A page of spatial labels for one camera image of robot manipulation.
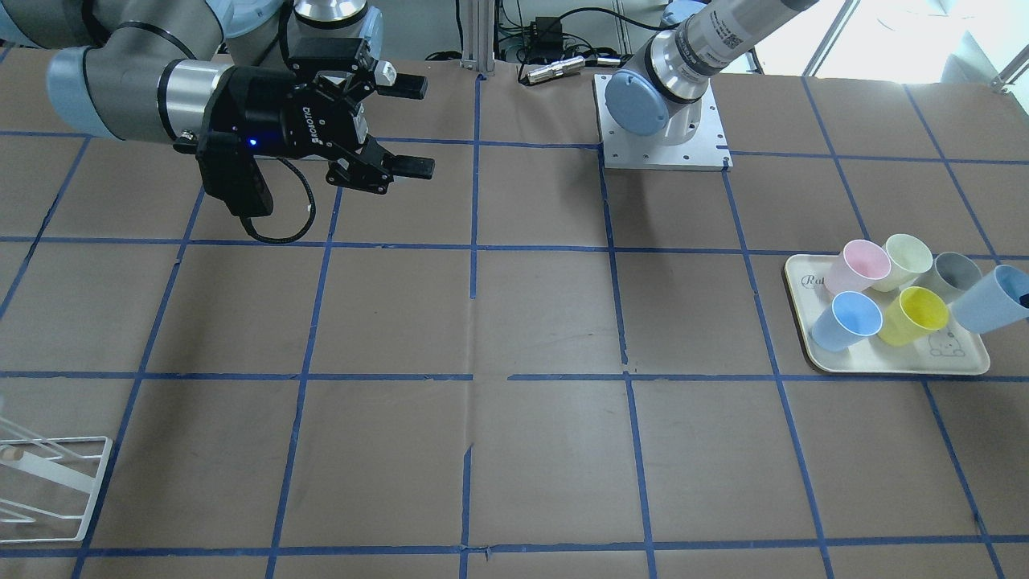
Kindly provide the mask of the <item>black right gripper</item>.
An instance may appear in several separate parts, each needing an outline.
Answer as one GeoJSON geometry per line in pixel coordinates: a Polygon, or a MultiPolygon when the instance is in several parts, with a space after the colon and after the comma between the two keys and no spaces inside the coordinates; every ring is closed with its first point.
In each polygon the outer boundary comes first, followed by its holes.
{"type": "Polygon", "coordinates": [[[331,186],[383,195],[396,177],[432,179],[435,161],[390,153],[370,138],[363,100],[422,100],[427,89],[426,77],[376,60],[363,38],[305,38],[284,71],[232,66],[196,137],[199,146],[220,142],[243,154],[338,158],[325,175],[331,186]]]}

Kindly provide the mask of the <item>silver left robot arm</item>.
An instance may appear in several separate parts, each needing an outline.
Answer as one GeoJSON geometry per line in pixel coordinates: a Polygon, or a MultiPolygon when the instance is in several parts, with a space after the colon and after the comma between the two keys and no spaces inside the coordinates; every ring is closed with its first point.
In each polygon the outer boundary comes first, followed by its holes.
{"type": "Polygon", "coordinates": [[[622,129],[651,136],[706,94],[710,79],[813,1],[711,1],[654,34],[604,88],[606,109],[622,129]]]}

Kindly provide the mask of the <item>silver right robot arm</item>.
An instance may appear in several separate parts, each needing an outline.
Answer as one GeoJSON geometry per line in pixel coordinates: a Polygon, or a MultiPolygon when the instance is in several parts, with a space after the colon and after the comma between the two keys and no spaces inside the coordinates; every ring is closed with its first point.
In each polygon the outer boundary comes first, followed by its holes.
{"type": "Polygon", "coordinates": [[[381,58],[365,1],[4,1],[2,37],[52,51],[47,94],[68,125],[172,144],[210,195],[261,188],[259,157],[323,158],[330,183],[374,194],[433,176],[368,132],[367,97],[419,100],[427,80],[381,58]]]}

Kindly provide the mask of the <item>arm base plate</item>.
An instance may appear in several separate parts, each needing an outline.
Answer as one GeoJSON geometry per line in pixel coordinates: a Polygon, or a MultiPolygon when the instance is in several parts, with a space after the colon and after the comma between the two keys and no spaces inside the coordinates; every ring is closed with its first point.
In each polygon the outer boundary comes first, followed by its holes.
{"type": "Polygon", "coordinates": [[[715,88],[699,101],[670,110],[658,132],[640,135],[617,124],[607,107],[610,74],[594,76],[596,122],[602,136],[604,165],[618,170],[721,171],[734,166],[715,88]]]}

